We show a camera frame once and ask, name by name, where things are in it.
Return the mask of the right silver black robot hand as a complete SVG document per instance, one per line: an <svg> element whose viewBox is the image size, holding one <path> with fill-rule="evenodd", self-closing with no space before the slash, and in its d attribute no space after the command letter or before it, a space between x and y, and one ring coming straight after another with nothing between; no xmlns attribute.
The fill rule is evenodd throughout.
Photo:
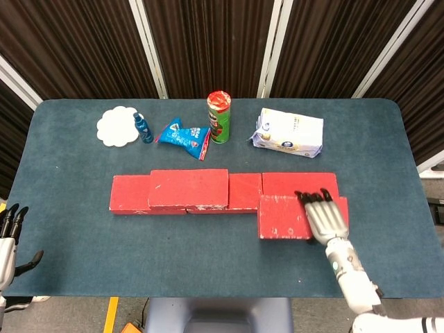
<svg viewBox="0 0 444 333"><path fill-rule="evenodd" d="M295 191L295 195L305 209L314 238L326 246L334 238L347 239L349 227L329 191L320 191L321 194Z"/></svg>

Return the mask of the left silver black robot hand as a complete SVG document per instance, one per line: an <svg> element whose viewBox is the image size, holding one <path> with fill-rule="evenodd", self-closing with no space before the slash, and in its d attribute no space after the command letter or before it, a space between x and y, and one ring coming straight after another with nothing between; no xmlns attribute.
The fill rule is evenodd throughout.
<svg viewBox="0 0 444 333"><path fill-rule="evenodd" d="M16 266L17 247L28 207L19 208L15 203L1 212L1 295L5 293L14 278L34 269L41 261L44 251L36 252L31 261Z"/></svg>

